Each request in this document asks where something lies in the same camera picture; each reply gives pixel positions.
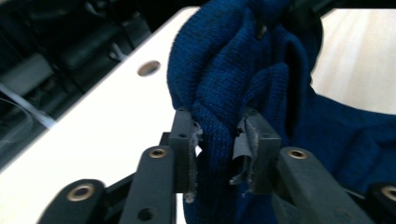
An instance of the screw hole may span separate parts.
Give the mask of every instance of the screw hole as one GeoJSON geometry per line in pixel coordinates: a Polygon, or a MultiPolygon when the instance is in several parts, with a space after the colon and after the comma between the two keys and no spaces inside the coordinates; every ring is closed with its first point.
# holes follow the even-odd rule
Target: screw hole
{"type": "Polygon", "coordinates": [[[137,214],[137,218],[140,221],[150,221],[154,218],[154,210],[151,208],[143,208],[137,214]]]}
{"type": "Polygon", "coordinates": [[[151,158],[161,158],[166,155],[166,150],[161,148],[152,149],[149,153],[151,158]]]}
{"type": "Polygon", "coordinates": [[[307,157],[305,152],[295,149],[289,151],[289,156],[293,157],[294,159],[300,159],[300,160],[306,159],[307,157]]]}
{"type": "Polygon", "coordinates": [[[158,61],[150,61],[143,64],[139,70],[137,70],[137,74],[141,77],[148,77],[154,74],[159,68],[161,64],[158,61]]]}

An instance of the white table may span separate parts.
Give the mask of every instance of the white table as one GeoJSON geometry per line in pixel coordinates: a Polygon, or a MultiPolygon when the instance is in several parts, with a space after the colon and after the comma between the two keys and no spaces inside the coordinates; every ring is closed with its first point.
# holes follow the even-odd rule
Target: white table
{"type": "MultiPolygon", "coordinates": [[[[2,171],[1,224],[37,222],[58,191],[76,180],[93,178],[111,185],[135,171],[141,152],[170,131],[174,109],[166,86],[167,58],[175,34],[195,11],[187,8],[177,14],[2,171]],[[140,77],[137,70],[152,60],[161,68],[140,77]]],[[[327,16],[325,47],[313,75],[317,92],[396,114],[395,20],[395,11],[389,10],[339,10],[327,16]],[[391,28],[370,25],[372,18],[391,28]],[[386,36],[388,44],[382,46],[383,38],[377,36],[386,36]],[[373,53],[389,57],[387,63],[361,60],[373,53]]],[[[181,210],[177,223],[185,223],[181,210]]]]}

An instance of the metal screw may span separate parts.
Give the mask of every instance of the metal screw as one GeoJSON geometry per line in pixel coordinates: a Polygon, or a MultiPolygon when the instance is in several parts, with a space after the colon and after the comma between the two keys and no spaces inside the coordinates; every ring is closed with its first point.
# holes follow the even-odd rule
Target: metal screw
{"type": "Polygon", "coordinates": [[[306,155],[305,152],[301,151],[301,150],[290,150],[288,152],[289,156],[293,157],[294,159],[299,159],[299,160],[304,160],[306,159],[308,156],[306,155]]]}
{"type": "Polygon", "coordinates": [[[152,149],[149,153],[151,158],[162,158],[166,155],[166,150],[162,148],[152,149]]]}
{"type": "Polygon", "coordinates": [[[67,199],[71,202],[80,202],[89,199],[95,192],[93,184],[81,184],[73,188],[68,194],[67,199]]]}

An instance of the blue knit fabric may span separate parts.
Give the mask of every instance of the blue knit fabric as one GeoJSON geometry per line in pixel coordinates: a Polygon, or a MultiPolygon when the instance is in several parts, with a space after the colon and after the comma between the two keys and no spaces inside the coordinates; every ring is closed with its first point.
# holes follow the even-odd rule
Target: blue knit fabric
{"type": "Polygon", "coordinates": [[[289,0],[212,0],[183,26],[171,51],[174,108],[186,106],[204,131],[189,224],[275,223],[268,196],[229,180],[233,140],[247,106],[260,111],[283,145],[313,152],[341,183],[366,190],[396,181],[396,117],[361,111],[315,94],[310,72],[321,26],[294,35],[278,22],[289,0]],[[257,21],[267,32],[255,37],[257,21]]]}

